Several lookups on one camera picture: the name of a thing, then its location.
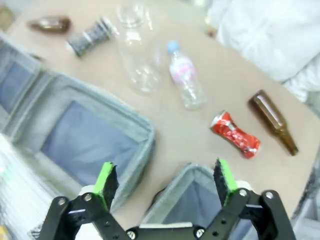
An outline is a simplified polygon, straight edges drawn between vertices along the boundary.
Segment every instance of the bottle cap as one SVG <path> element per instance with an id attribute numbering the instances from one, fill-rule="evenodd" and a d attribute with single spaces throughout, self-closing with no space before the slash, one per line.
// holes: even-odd
<path id="1" fill-rule="evenodd" d="M 180 50 L 180 45 L 176 41 L 170 41 L 167 45 L 167 48 L 168 48 L 168 53 L 173 54 L 174 52 Z"/>

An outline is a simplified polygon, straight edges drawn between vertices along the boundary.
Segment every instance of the table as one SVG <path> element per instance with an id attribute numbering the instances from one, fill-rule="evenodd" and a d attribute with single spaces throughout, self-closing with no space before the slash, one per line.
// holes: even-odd
<path id="1" fill-rule="evenodd" d="M 208 102 L 195 111 L 183 108 L 168 71 L 161 89 L 151 96 L 132 91 L 129 78 L 114 42 L 99 45 L 82 59 L 66 50 L 66 39 L 82 32 L 101 16 L 115 18 L 111 0 L 55 0 L 40 3 L 21 15 L 9 35 L 29 53 L 44 58 L 55 71 L 76 77 L 105 89 L 138 112 L 150 118 L 156 128 L 156 148 L 143 179 L 126 204 L 114 216 L 127 229 L 139 224 L 154 195 L 163 189 L 187 163 L 212 166 L 217 157 L 228 160 L 237 179 L 247 181 L 257 193 L 267 189 L 279 192 L 289 216 L 302 195 L 319 147 L 320 120 L 286 89 L 270 79 L 236 52 L 187 25 L 175 23 L 153 10 L 162 40 L 178 40 L 193 60 Z M 66 14 L 72 29 L 66 35 L 45 35 L 31 31 L 26 21 L 37 17 Z M 248 100 L 264 89 L 288 121 L 299 148 L 290 156 L 248 107 Z M 235 122 L 258 137 L 262 146 L 247 160 L 229 142 L 209 129 L 214 116 L 227 110 Z"/>

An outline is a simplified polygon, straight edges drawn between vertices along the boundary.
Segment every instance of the empty plastic bottle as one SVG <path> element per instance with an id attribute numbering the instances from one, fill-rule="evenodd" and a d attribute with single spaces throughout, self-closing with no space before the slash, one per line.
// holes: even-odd
<path id="1" fill-rule="evenodd" d="M 169 42 L 167 48 L 171 55 L 169 70 L 185 108 L 193 110 L 201 107 L 206 102 L 206 97 L 197 79 L 194 64 L 188 56 L 181 53 L 176 41 Z"/>

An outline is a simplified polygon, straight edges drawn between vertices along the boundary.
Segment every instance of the brown glass bottle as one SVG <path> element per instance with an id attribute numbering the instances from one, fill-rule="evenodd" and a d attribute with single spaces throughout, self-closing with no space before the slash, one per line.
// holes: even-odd
<path id="1" fill-rule="evenodd" d="M 271 101 L 264 90 L 258 91 L 250 100 L 249 104 L 256 110 L 256 112 L 263 118 L 269 129 L 275 134 L 292 156 L 298 153 L 298 148 L 291 137 L 287 121 L 277 109 L 275 104 Z"/>
<path id="2" fill-rule="evenodd" d="M 27 25 L 43 33 L 63 34 L 69 30 L 71 21 L 67 16 L 45 16 L 31 20 Z"/>

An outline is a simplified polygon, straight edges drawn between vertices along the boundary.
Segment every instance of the crushed red can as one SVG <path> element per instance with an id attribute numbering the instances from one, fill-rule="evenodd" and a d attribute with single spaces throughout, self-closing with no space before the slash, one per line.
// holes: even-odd
<path id="1" fill-rule="evenodd" d="M 258 138 L 238 128 L 226 111 L 223 111 L 213 119 L 211 130 L 233 142 L 247 159 L 255 156 L 261 145 Z"/>

